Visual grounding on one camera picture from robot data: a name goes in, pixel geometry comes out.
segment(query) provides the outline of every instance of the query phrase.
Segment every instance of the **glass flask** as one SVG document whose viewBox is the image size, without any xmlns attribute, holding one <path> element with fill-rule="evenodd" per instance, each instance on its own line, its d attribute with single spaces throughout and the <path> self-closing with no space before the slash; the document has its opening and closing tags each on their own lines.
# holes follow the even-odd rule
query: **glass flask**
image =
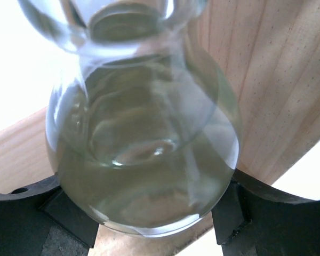
<svg viewBox="0 0 320 256">
<path fill-rule="evenodd" d="M 69 52 L 46 114 L 52 168 L 89 216 L 161 237 L 210 212 L 241 147 L 237 100 L 199 46 L 205 0 L 21 0 Z"/>
</svg>

